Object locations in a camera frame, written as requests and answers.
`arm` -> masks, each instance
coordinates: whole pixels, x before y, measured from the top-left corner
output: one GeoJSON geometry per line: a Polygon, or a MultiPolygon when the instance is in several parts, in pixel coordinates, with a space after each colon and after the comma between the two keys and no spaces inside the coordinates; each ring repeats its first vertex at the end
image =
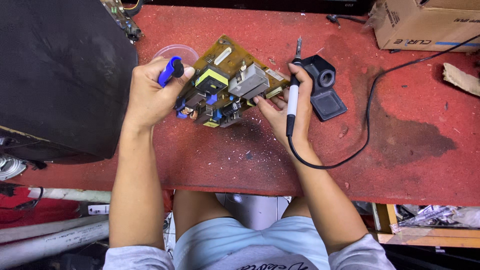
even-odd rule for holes
{"type": "Polygon", "coordinates": [[[178,94],[195,72],[186,68],[181,78],[173,78],[162,88],[156,81],[167,63],[168,59],[155,58],[132,73],[110,202],[111,247],[148,245],[164,249],[164,210],[153,127],[171,112],[178,94]]]}
{"type": "MultiPolygon", "coordinates": [[[[304,160],[321,165],[320,159],[307,138],[312,115],[310,103],[312,80],[304,69],[293,64],[289,64],[288,68],[293,74],[296,74],[300,81],[297,117],[292,136],[293,144],[304,160]]],[[[288,90],[284,90],[284,97],[288,97],[288,90]]],[[[261,97],[254,97],[253,101],[257,103],[260,112],[269,121],[275,137],[286,148],[295,165],[313,223],[325,243],[327,252],[330,254],[339,251],[360,240],[368,231],[348,197],[327,171],[312,169],[301,164],[290,151],[285,135],[288,99],[271,98],[280,111],[277,111],[261,97]]]]}

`plastic container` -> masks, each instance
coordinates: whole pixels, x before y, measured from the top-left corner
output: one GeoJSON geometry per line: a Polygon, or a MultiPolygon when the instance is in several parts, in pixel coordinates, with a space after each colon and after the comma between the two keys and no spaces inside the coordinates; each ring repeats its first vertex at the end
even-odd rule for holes
{"type": "Polygon", "coordinates": [[[174,56],[180,56],[181,62],[187,65],[192,66],[198,60],[197,52],[185,45],[175,44],[166,46],[165,48],[159,50],[153,58],[157,56],[163,56],[165,58],[172,58],[174,56]]]}

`gray shirt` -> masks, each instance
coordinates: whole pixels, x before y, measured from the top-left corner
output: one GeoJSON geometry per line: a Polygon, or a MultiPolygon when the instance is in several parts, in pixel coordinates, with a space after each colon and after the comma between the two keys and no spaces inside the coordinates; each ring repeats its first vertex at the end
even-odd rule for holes
{"type": "MultiPolygon", "coordinates": [[[[107,251],[103,269],[174,270],[171,258],[168,252],[155,247],[116,247],[107,251]]],[[[370,234],[330,254],[328,262],[331,270],[395,269],[386,258],[382,246],[370,234]]],[[[317,270],[306,257],[285,252],[272,245],[250,245],[202,270],[257,269],[317,270]]]]}

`hand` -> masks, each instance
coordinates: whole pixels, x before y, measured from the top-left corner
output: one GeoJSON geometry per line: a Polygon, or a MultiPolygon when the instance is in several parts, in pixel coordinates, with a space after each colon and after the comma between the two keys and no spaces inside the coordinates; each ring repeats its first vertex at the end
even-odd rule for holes
{"type": "Polygon", "coordinates": [[[157,80],[168,61],[169,59],[160,56],[146,65],[133,69],[124,126],[133,129],[151,129],[171,112],[179,93],[193,76],[195,69],[184,65],[183,76],[171,78],[165,88],[162,88],[157,80]]]}
{"type": "MultiPolygon", "coordinates": [[[[288,64],[288,69],[300,81],[299,86],[299,100],[297,105],[297,116],[295,117],[295,126],[293,128],[292,141],[297,152],[304,150],[311,150],[311,145],[308,142],[308,128],[310,125],[310,117],[312,115],[312,104],[310,103],[310,93],[312,92],[312,79],[307,72],[294,64],[288,64]]],[[[290,80],[290,77],[283,74],[283,77],[290,80]]],[[[263,116],[268,120],[272,127],[273,133],[277,140],[285,147],[290,156],[293,156],[288,146],[286,136],[287,131],[287,107],[288,107],[288,92],[283,90],[283,99],[274,96],[270,100],[280,109],[276,110],[261,96],[256,96],[253,101],[257,103],[258,109],[263,116]]]]}

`workbench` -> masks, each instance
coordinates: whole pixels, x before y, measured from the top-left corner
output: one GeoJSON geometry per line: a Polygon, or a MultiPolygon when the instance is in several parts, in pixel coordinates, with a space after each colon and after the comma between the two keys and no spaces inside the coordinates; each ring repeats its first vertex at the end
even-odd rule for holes
{"type": "MultiPolygon", "coordinates": [[[[324,14],[145,5],[134,20],[145,33],[135,44],[140,64],[171,44],[190,46],[202,55],[227,34],[271,69],[287,72],[286,63],[301,36],[303,57],[319,54],[335,66],[334,89],[348,108],[324,123],[312,116],[309,139],[325,165],[345,159],[364,144],[365,106],[376,74],[434,54],[379,50],[372,30],[361,33],[361,24],[347,20],[339,29],[324,14]]],[[[380,81],[372,103],[369,146],[329,171],[351,199],[480,205],[480,100],[442,80],[444,62],[477,75],[477,59],[448,53],[380,81]]],[[[175,118],[172,111],[155,126],[154,144],[163,188],[302,194],[286,151],[257,108],[228,128],[195,125],[191,119],[175,118]]],[[[48,164],[8,182],[111,190],[116,168],[117,156],[90,164],[48,164]]]]}

